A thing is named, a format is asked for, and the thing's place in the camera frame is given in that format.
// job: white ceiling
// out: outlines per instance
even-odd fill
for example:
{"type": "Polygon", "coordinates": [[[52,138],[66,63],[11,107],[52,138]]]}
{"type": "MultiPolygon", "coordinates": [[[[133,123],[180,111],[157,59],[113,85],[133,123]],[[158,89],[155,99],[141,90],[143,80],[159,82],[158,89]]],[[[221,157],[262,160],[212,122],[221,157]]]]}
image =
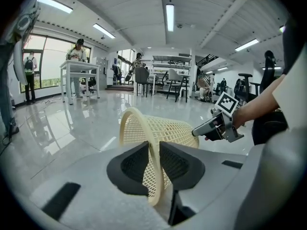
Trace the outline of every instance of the white ceiling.
{"type": "Polygon", "coordinates": [[[264,52],[271,50],[283,64],[283,46],[279,27],[287,20],[286,10],[277,0],[57,0],[73,8],[71,14],[42,4],[39,22],[64,27],[95,40],[112,52],[126,48],[151,46],[194,48],[227,60],[244,63],[264,62],[264,52]],[[175,5],[175,29],[167,31],[165,5],[175,5]],[[98,23],[116,38],[102,40],[94,29],[98,23]],[[252,40],[260,43],[249,52],[235,48],[252,40]]]}

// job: yellow plastic basket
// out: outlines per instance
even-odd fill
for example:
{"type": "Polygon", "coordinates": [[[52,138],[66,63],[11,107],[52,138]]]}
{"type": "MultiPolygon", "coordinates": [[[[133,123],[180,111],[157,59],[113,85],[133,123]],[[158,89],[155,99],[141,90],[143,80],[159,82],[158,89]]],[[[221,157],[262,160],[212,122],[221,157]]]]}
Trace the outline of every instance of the yellow plastic basket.
{"type": "Polygon", "coordinates": [[[192,127],[183,121],[143,115],[138,109],[128,108],[120,123],[121,146],[148,141],[149,163],[144,173],[143,185],[149,190],[149,202],[156,205],[170,180],[160,166],[159,142],[169,141],[198,148],[199,139],[192,135],[192,127]]]}

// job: tube light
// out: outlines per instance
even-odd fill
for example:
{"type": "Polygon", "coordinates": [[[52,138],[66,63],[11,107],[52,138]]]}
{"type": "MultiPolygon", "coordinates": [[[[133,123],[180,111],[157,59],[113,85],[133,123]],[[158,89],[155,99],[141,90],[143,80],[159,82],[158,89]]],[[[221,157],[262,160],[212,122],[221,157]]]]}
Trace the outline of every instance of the tube light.
{"type": "Polygon", "coordinates": [[[72,12],[72,8],[62,4],[62,3],[59,3],[57,1],[54,1],[54,0],[37,0],[38,2],[41,2],[41,3],[44,3],[44,4],[47,4],[49,6],[52,6],[52,7],[55,7],[59,10],[62,10],[66,13],[71,13],[72,12]]]}
{"type": "Polygon", "coordinates": [[[281,70],[282,67],[274,67],[274,70],[281,70]]]}
{"type": "Polygon", "coordinates": [[[286,29],[285,26],[281,26],[281,27],[279,28],[279,30],[281,31],[281,33],[283,33],[285,29],[286,29]]]}
{"type": "Polygon", "coordinates": [[[242,46],[236,48],[236,52],[238,52],[238,51],[240,51],[240,50],[242,50],[242,49],[245,49],[245,48],[247,48],[247,47],[249,47],[249,46],[252,46],[252,45],[254,45],[254,44],[257,44],[257,43],[259,43],[259,41],[258,41],[257,39],[254,39],[253,41],[250,41],[249,43],[244,44],[244,45],[242,45],[242,46]]]}
{"type": "Polygon", "coordinates": [[[174,31],[174,5],[166,5],[166,16],[167,16],[167,30],[169,32],[174,31]]]}
{"type": "Polygon", "coordinates": [[[227,68],[228,68],[228,67],[223,67],[223,68],[218,69],[218,71],[225,70],[225,69],[227,69],[227,68]]]}
{"type": "Polygon", "coordinates": [[[102,28],[100,25],[95,24],[93,25],[94,28],[96,28],[97,30],[101,31],[103,34],[107,35],[110,38],[115,38],[110,32],[108,32],[106,29],[102,28]]]}

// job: backpack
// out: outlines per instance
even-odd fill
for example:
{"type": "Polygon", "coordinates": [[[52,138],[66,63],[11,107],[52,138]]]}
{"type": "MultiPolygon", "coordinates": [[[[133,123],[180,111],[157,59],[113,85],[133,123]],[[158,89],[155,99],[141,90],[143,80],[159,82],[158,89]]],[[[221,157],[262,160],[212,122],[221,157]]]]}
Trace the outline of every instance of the backpack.
{"type": "Polygon", "coordinates": [[[29,57],[27,57],[27,61],[24,65],[24,72],[26,75],[31,75],[33,73],[33,59],[29,59],[29,57]]]}

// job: glossy white floor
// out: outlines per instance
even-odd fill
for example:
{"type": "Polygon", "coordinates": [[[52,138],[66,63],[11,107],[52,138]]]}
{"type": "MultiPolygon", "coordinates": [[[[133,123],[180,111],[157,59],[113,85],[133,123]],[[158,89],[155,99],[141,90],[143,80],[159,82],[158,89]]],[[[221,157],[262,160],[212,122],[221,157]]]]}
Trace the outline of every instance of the glossy white floor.
{"type": "MultiPolygon", "coordinates": [[[[165,95],[145,98],[113,91],[101,91],[100,99],[95,95],[74,99],[74,105],[63,103],[60,96],[48,100],[17,109],[20,133],[0,157],[5,177],[25,196],[78,159],[117,148],[121,117],[130,106],[146,115],[184,120],[193,127],[208,120],[213,107],[192,98],[175,103],[174,96],[167,100],[165,95]]],[[[239,132],[245,137],[234,143],[201,137],[200,149],[248,154],[253,146],[251,126],[250,122],[241,127],[239,132]]]]}

